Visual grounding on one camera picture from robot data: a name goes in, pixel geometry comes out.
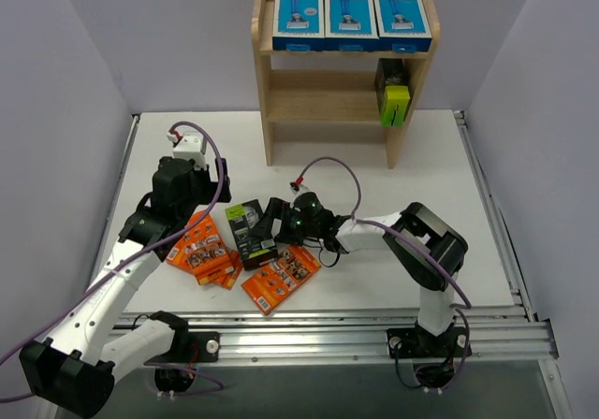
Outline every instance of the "gray floor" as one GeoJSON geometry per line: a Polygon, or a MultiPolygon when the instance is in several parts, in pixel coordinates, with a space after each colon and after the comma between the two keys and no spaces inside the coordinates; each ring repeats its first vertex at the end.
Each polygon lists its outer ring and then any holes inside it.
{"type": "MultiPolygon", "coordinates": [[[[391,364],[321,368],[221,368],[226,391],[203,397],[157,400],[149,371],[123,379],[96,416],[162,417],[405,417],[443,419],[552,418],[535,362],[472,363],[442,396],[403,388],[391,364]]],[[[60,419],[74,416],[60,412],[60,419]]]]}

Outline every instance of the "wooden shelf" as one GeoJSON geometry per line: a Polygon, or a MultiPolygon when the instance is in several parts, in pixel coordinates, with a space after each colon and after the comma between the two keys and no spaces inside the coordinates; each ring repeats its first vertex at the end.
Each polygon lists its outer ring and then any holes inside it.
{"type": "Polygon", "coordinates": [[[255,0],[252,46],[267,165],[273,162],[274,127],[277,123],[324,122],[380,125],[369,71],[273,70],[272,55],[403,59],[410,74],[411,102],[402,127],[385,128],[387,165],[397,163],[414,107],[441,38],[441,25],[432,0],[422,0],[431,29],[428,52],[398,54],[393,51],[275,51],[272,49],[274,0],[255,0]]]}
{"type": "Polygon", "coordinates": [[[372,71],[272,70],[266,120],[380,123],[372,71]]]}
{"type": "Polygon", "coordinates": [[[388,59],[426,59],[427,52],[397,53],[394,51],[286,51],[272,49],[272,22],[274,22],[274,2],[267,1],[264,5],[264,19],[262,20],[262,34],[260,35],[260,54],[283,54],[288,56],[307,57],[359,57],[359,58],[388,58],[388,59]]]}

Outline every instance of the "orange package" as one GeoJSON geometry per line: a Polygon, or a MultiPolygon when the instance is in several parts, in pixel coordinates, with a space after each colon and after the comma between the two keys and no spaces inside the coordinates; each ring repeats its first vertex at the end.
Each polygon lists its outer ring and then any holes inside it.
{"type": "Polygon", "coordinates": [[[241,262],[240,253],[237,251],[233,251],[231,249],[228,250],[228,255],[231,258],[231,263],[233,264],[233,272],[226,274],[225,276],[219,277],[218,279],[213,280],[219,286],[230,290],[233,288],[233,285],[237,281],[237,278],[240,277],[241,272],[243,271],[243,263],[241,262]]]}
{"type": "Polygon", "coordinates": [[[320,263],[307,249],[289,246],[279,254],[279,259],[256,273],[241,287],[264,314],[269,314],[306,283],[320,269],[320,263]]]}
{"type": "MultiPolygon", "coordinates": [[[[197,221],[201,213],[194,213],[188,224],[197,221]]],[[[218,279],[234,270],[225,243],[210,215],[177,241],[167,256],[167,262],[193,274],[200,284],[218,279]]]]}

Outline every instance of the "blue and white box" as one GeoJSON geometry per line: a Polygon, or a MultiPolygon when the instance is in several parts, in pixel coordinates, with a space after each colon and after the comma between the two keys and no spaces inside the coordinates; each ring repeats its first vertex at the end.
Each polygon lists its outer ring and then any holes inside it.
{"type": "Polygon", "coordinates": [[[432,41],[422,0],[374,0],[379,50],[426,52],[432,41]]]}
{"type": "Polygon", "coordinates": [[[273,50],[322,51],[324,39],[322,0],[274,0],[273,50]]]}
{"type": "Polygon", "coordinates": [[[325,0],[325,48],[376,51],[373,0],[325,0]]]}

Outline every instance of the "tabletop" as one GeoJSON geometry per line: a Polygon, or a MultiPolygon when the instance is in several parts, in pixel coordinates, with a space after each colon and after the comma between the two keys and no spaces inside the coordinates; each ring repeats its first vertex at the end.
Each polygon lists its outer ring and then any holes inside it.
{"type": "MultiPolygon", "coordinates": [[[[403,210],[413,201],[421,202],[468,242],[470,249],[458,282],[473,305],[514,305],[450,110],[415,112],[394,169],[387,169],[385,148],[380,143],[325,142],[279,144],[276,166],[268,167],[259,112],[144,113],[125,167],[102,261],[108,258],[124,220],[151,190],[159,158],[171,155],[166,132],[177,121],[203,127],[227,160],[233,199],[230,204],[217,204],[212,211],[227,246],[234,247],[234,241],[226,222],[226,207],[257,198],[264,209],[273,196],[291,200],[289,182],[297,178],[305,164],[315,157],[332,155],[344,160],[358,175],[363,192],[358,217],[386,215],[403,210]]],[[[207,162],[214,171],[210,147],[207,162]]],[[[304,183],[334,213],[348,214],[355,205],[356,187],[341,166],[321,162],[308,171],[304,183]]],[[[323,260],[333,257],[323,254],[323,260]]],[[[241,283],[252,274],[243,271],[228,291],[213,284],[199,286],[193,276],[163,263],[139,288],[125,311],[257,312],[241,289],[241,283]]],[[[275,311],[413,309],[418,307],[418,295],[418,285],[391,251],[363,251],[342,255],[335,267],[321,268],[275,311]]]]}

